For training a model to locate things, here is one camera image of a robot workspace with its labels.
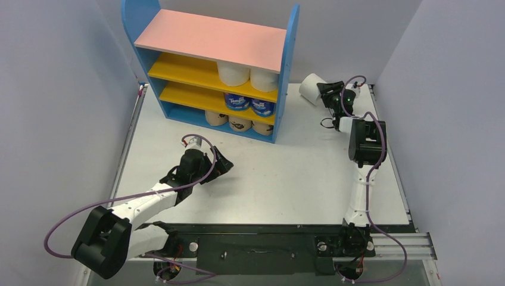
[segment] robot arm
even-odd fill
[[[381,138],[375,122],[350,117],[354,112],[354,100],[360,95],[358,82],[345,86],[342,81],[326,83],[316,82],[317,80],[322,79],[317,76],[307,77],[300,87],[300,93],[308,99],[321,97],[325,107],[332,115],[332,124],[335,130],[349,134],[348,155],[349,159],[355,162],[351,200],[343,218],[341,233],[337,239],[338,244],[332,251],[337,256],[355,256],[356,253],[360,256],[373,256],[373,253],[363,253],[368,243],[372,242],[366,197],[367,188],[370,197],[378,170],[374,169],[370,173],[368,182],[367,175],[380,160]],[[379,125],[383,131],[384,139],[386,139],[385,122],[379,121]]]
[[[144,223],[159,212],[178,205],[192,194],[193,187],[161,192],[169,188],[196,182],[209,172],[212,162],[201,149],[201,139],[192,138],[178,166],[172,168],[148,192],[154,194],[134,198],[124,204],[106,209],[94,208],[72,248],[71,256],[104,279],[114,276],[126,260],[166,246],[170,230],[162,224]],[[233,163],[226,160],[215,147],[216,163],[210,175],[200,184],[225,174]]]

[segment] toilet paper roll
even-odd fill
[[[318,83],[327,82],[317,74],[311,73],[301,82],[300,89],[298,90],[304,98],[314,105],[317,105],[317,101],[321,97],[321,93],[317,88]]]
[[[279,74],[251,69],[251,85],[259,91],[274,91],[279,86]]]
[[[228,121],[228,115],[206,110],[205,119],[211,126],[219,126],[225,124]]]
[[[271,135],[273,133],[273,125],[260,123],[260,122],[252,122],[252,129],[261,135]]]
[[[238,131],[238,132],[247,131],[253,125],[253,122],[250,120],[239,118],[239,117],[234,117],[234,116],[230,116],[228,121],[230,121],[230,127],[233,130]]]
[[[219,79],[227,86],[239,86],[249,80],[250,69],[234,63],[217,62]]]

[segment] gray wall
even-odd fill
[[[504,284],[503,15],[503,1],[424,0],[376,85],[446,286]]]
[[[133,70],[144,75],[123,31],[121,0],[97,0]],[[286,29],[301,4],[291,82],[364,74],[375,83],[421,0],[160,0],[161,7]]]
[[[73,285],[42,241],[108,197],[138,86],[95,0],[1,1],[0,39],[0,285]],[[84,219],[50,245],[69,254]]]

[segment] purple cable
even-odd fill
[[[205,276],[205,277],[202,277],[202,278],[193,279],[193,280],[187,280],[187,281],[166,281],[167,284],[177,284],[177,285],[191,284],[191,283],[207,280],[207,279],[210,279],[210,278],[213,278],[213,277],[217,276],[216,273],[213,273],[213,272],[210,272],[210,271],[207,271],[207,270],[203,270],[203,269],[200,269],[200,268],[196,268],[196,267],[193,267],[193,266],[185,265],[185,264],[182,264],[180,262],[175,262],[174,260],[170,260],[170,259],[167,259],[165,257],[160,257],[160,256],[156,256],[154,254],[149,254],[149,253],[146,253],[144,256],[145,257],[151,257],[151,258],[159,259],[159,260],[163,260],[165,262],[169,262],[171,264],[178,265],[178,266],[183,267],[183,268],[187,268],[187,269],[190,269],[190,270],[193,270],[193,271],[197,271],[197,272],[202,272],[202,273],[208,274],[208,276]],[[163,268],[162,270],[158,271],[158,273],[156,274],[156,277],[161,278],[161,274],[163,272],[165,272],[166,270],[168,270],[168,269],[170,269],[170,267],[166,267],[166,268]]]
[[[344,89],[345,87],[354,79],[356,78],[363,78],[363,83],[361,83],[361,85],[364,85],[364,83],[366,82],[366,77],[364,76],[353,76],[351,77],[344,85]],[[382,161],[384,160],[384,157],[386,156],[386,142],[384,140],[384,132],[382,131],[382,128],[381,128],[381,125],[379,124],[379,121],[377,120],[377,118],[373,115],[373,113],[371,112],[366,112],[363,116],[361,117],[357,117],[357,116],[353,116],[352,114],[348,113],[347,110],[345,110],[345,106],[344,106],[344,89],[340,92],[340,103],[342,105],[342,109],[344,110],[344,112],[346,113],[347,116],[349,117],[353,117],[353,118],[357,118],[357,119],[363,119],[365,118],[366,116],[370,116],[373,120],[373,122],[375,123],[375,125],[377,126],[377,130],[379,131],[379,136],[381,137],[381,156],[379,157],[379,160],[377,161],[377,163],[375,165],[372,166],[372,168],[370,169],[370,171],[368,171],[368,174],[366,175],[366,216],[368,218],[368,221],[370,222],[370,225],[372,226],[373,229],[375,229],[375,231],[381,233],[381,234],[384,234],[386,237],[392,239],[395,243],[397,243],[402,251],[403,251],[403,256],[404,256],[404,259],[403,259],[403,265],[401,266],[401,269],[389,276],[389,277],[386,277],[386,278],[382,278],[382,279],[376,279],[376,280],[358,280],[358,281],[354,281],[355,283],[380,283],[380,282],[386,282],[386,281],[389,281],[393,278],[396,278],[397,276],[399,276],[400,274],[403,273],[403,271],[405,271],[405,268],[407,267],[407,250],[405,249],[405,246],[403,246],[403,244],[401,242],[399,242],[399,240],[397,240],[396,238],[394,238],[393,236],[391,236],[390,234],[386,233],[385,231],[381,230],[377,225],[375,225],[375,223],[373,223],[372,221],[372,218],[370,217],[370,185],[369,185],[369,182],[370,182],[370,175],[372,174],[372,172],[377,169],[379,167],[379,165],[382,163]],[[347,282],[353,282],[353,280],[351,279],[348,279],[348,278],[345,278],[345,281]]]
[[[50,247],[49,247],[49,238],[51,237],[52,233],[60,226],[62,225],[64,222],[66,222],[67,220],[69,220],[71,217],[75,216],[76,214],[78,213],[81,213],[81,212],[84,212],[85,210],[87,209],[91,209],[92,207],[97,207],[97,206],[100,206],[102,204],[108,204],[108,203],[113,203],[115,201],[123,201],[123,200],[129,200],[129,199],[132,199],[132,198],[140,198],[140,197],[145,197],[147,195],[154,195],[154,194],[161,194],[161,193],[164,193],[164,192],[170,192],[170,191],[177,191],[179,189],[184,189],[184,188],[189,188],[191,186],[194,186],[198,183],[200,183],[201,181],[205,180],[209,175],[210,173],[212,172],[212,170],[214,169],[214,166],[216,165],[216,152],[212,149],[212,143],[207,140],[205,137],[201,136],[201,135],[198,135],[198,134],[187,134],[185,136],[182,137],[182,140],[186,139],[187,137],[190,137],[190,136],[194,136],[194,137],[198,137],[198,138],[201,138],[203,141],[205,141],[210,147],[211,147],[211,151],[212,151],[212,155],[213,155],[213,159],[212,159],[212,165],[210,166],[210,169],[209,171],[205,174],[205,176],[203,176],[202,178],[200,178],[199,180],[196,180],[195,182],[191,183],[191,184],[187,184],[187,185],[183,185],[183,186],[177,186],[175,188],[169,188],[169,189],[163,189],[161,191],[152,191],[152,192],[143,192],[141,194],[135,194],[135,195],[127,195],[125,197],[120,197],[120,198],[111,198],[109,200],[104,200],[104,201],[99,201],[97,203],[92,203],[92,204],[89,204],[87,206],[84,206],[84,207],[81,207],[80,209],[78,210],[75,210],[71,213],[69,213],[67,216],[65,216],[64,218],[62,218],[59,222],[57,222],[49,231],[48,233],[46,234],[46,237],[44,238],[44,249],[52,256],[54,257],[58,257],[58,258],[65,258],[65,259],[72,259],[72,256],[71,255],[65,255],[65,254],[60,254],[60,253],[57,253],[55,251],[53,251]]]

